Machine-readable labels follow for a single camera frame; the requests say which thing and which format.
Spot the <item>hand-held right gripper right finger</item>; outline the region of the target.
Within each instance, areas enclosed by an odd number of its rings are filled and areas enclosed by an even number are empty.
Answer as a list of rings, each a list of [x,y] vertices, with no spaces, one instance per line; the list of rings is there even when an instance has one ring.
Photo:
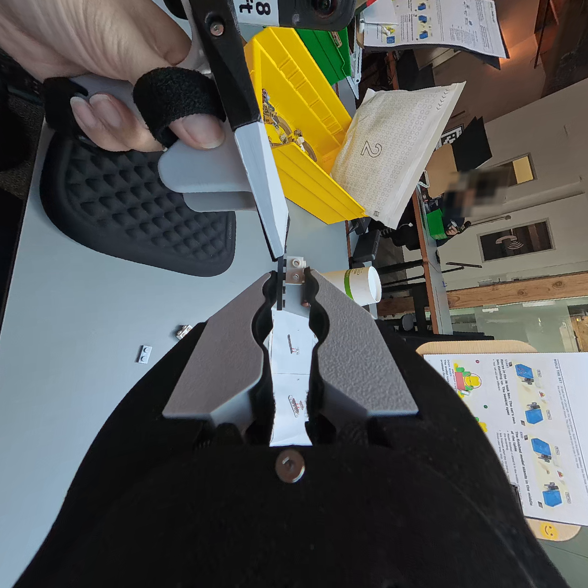
[[[307,392],[309,420],[332,425],[412,416],[416,402],[375,320],[315,269],[305,269],[309,328],[316,337]]]

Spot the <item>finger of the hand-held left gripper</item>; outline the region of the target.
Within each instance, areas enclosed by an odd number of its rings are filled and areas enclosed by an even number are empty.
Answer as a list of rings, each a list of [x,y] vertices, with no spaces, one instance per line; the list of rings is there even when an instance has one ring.
[[[262,121],[235,130],[236,144],[258,210],[273,261],[283,257],[289,228],[289,209]]]

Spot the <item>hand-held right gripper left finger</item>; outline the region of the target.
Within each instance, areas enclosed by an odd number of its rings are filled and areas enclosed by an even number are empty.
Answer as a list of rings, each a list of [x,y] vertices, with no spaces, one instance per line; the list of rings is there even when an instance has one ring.
[[[205,420],[246,430],[254,421],[250,393],[261,382],[263,344],[254,317],[266,297],[265,273],[212,315],[163,409],[166,419]]]

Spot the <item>pile of tan lego pieces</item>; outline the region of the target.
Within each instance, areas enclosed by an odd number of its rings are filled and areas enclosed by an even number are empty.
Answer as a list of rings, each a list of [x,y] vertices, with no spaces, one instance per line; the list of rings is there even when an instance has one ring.
[[[264,124],[273,128],[274,134],[276,135],[274,138],[270,135],[268,136],[272,149],[294,144],[314,162],[318,162],[314,149],[307,142],[302,131],[298,128],[292,129],[289,123],[277,113],[265,88],[262,89],[262,116]]]

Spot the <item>person's left hand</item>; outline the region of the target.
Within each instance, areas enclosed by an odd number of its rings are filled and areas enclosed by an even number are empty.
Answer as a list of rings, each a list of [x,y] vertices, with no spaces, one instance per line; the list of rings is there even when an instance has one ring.
[[[40,81],[91,73],[134,84],[151,70],[181,63],[191,41],[153,1],[1,1],[1,48]],[[163,150],[112,95],[74,97],[70,109],[102,149]]]

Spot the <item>yellow plastic bin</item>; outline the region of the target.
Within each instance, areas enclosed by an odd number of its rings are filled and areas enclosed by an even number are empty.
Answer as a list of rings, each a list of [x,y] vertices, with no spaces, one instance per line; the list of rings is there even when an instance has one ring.
[[[291,28],[267,27],[245,46],[249,75],[260,110],[262,89],[292,129],[300,129],[318,158],[297,145],[272,149],[286,198],[326,224],[365,217],[331,176],[351,117],[299,35]]]

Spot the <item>paper cup with green band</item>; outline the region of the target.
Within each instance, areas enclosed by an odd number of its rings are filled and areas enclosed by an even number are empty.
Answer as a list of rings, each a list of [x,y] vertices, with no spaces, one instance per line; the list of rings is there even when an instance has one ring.
[[[376,268],[372,266],[337,270],[323,273],[322,276],[359,306],[377,304],[381,300],[381,281]]]

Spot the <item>green plastic bin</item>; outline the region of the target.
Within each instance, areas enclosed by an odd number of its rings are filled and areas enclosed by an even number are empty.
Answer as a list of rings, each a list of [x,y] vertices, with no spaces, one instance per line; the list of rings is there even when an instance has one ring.
[[[348,30],[338,32],[296,29],[319,69],[333,86],[351,76]]]

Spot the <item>white metal book stand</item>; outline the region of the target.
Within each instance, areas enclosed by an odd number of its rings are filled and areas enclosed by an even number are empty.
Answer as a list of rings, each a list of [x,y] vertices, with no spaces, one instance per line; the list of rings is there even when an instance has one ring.
[[[348,84],[356,100],[359,100],[359,84],[362,78],[362,47],[357,43],[350,53],[350,70],[351,74],[347,77]]]

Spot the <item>black textured pad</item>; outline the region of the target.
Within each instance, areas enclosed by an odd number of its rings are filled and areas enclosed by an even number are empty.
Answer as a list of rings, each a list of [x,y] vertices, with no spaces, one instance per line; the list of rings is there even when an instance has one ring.
[[[94,251],[190,276],[232,265],[234,212],[197,212],[165,187],[159,152],[110,152],[55,133],[40,201],[67,237]]]

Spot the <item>white paper bag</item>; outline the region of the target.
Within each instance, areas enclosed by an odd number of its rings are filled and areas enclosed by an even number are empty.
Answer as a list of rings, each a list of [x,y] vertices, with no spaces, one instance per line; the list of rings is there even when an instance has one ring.
[[[330,174],[367,216],[398,226],[465,86],[366,91]]]

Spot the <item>printed instruction sheet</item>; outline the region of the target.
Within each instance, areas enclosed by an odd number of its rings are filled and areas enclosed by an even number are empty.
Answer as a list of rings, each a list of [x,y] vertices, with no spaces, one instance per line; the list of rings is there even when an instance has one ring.
[[[587,353],[425,353],[517,487],[526,517],[587,526]]]
[[[370,1],[364,47],[448,47],[508,58],[494,1]]]

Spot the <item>black framed marker sign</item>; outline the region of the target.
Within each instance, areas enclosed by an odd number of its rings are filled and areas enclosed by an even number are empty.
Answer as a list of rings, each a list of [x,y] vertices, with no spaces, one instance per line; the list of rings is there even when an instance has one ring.
[[[490,150],[483,117],[473,120],[457,135],[452,132],[443,140],[442,146],[451,145],[458,172],[477,169],[493,155]]]

